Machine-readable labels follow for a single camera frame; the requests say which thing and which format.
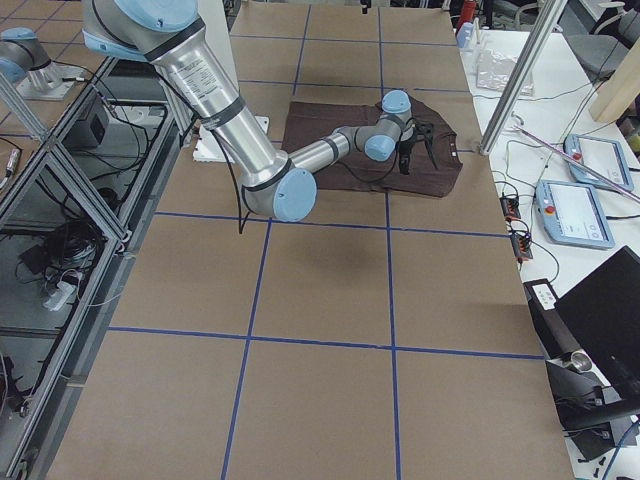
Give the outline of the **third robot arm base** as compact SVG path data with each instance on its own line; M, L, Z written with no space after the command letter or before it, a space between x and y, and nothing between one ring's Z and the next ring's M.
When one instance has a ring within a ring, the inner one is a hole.
M81 67L52 60L35 32L26 27L1 33L1 73L27 100L61 101L84 80Z

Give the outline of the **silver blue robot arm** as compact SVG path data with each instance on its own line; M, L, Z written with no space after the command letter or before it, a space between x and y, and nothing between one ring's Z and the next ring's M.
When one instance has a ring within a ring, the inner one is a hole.
M384 162L406 143L415 121L409 96L392 90L370 126L340 127L293 154L276 149L206 41L195 1L85 1L83 35L102 55L164 69L202 126L224 141L242 171L239 196L250 212L304 219L316 202L314 172L356 151Z

